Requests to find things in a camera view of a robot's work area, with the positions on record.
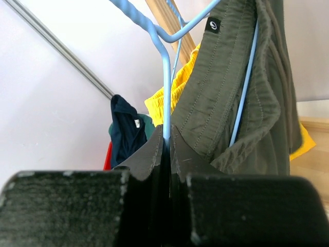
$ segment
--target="wooden floor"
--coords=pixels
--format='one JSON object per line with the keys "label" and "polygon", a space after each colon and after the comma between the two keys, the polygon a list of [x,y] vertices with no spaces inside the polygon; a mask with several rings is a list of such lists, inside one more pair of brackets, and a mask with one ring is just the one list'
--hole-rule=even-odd
{"label": "wooden floor", "polygon": [[329,218],[329,119],[301,117],[301,122],[317,145],[291,161],[290,173],[313,183]]}

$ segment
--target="yellow garment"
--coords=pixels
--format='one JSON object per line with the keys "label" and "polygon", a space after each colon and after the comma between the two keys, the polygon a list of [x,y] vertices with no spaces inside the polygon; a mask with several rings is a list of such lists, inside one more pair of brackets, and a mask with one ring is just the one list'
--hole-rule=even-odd
{"label": "yellow garment", "polygon": [[[191,52],[189,62],[177,72],[176,78],[173,80],[171,87],[171,113],[173,113],[181,93],[183,92],[184,87],[190,78],[199,49],[200,44]],[[155,126],[163,124],[163,87],[151,98],[147,99],[145,101],[145,105],[149,110],[153,124]],[[316,145],[308,134],[307,130],[301,124],[300,127],[303,137],[303,144],[296,152],[290,155],[291,161],[301,156],[303,153],[306,153]]]}

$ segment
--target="gray fabric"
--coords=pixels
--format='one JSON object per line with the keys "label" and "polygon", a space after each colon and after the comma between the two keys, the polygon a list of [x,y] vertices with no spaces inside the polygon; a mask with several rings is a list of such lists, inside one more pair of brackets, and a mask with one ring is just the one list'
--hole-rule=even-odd
{"label": "gray fabric", "polygon": [[[199,155],[224,173],[289,174],[289,153],[302,139],[279,24],[282,1],[222,0],[210,16],[222,21],[220,32],[205,31],[172,123]],[[257,16],[258,44],[243,117],[236,143],[228,148]]]}

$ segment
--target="red fabric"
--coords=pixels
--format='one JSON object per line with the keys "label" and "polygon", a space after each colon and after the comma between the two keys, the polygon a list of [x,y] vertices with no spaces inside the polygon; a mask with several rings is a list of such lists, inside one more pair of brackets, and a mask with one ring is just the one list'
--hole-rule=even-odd
{"label": "red fabric", "polygon": [[110,142],[109,146],[108,146],[105,164],[104,164],[104,168],[103,168],[104,171],[111,170],[111,156],[112,156],[112,142]]}

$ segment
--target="dark blue cloth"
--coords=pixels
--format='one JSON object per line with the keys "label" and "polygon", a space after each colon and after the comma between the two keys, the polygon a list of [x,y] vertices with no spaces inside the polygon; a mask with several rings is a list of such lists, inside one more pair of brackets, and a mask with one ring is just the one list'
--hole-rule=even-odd
{"label": "dark blue cloth", "polygon": [[110,133],[112,141],[111,167],[113,168],[143,146],[147,137],[143,118],[120,95],[112,97],[111,111],[113,119],[113,128]]}

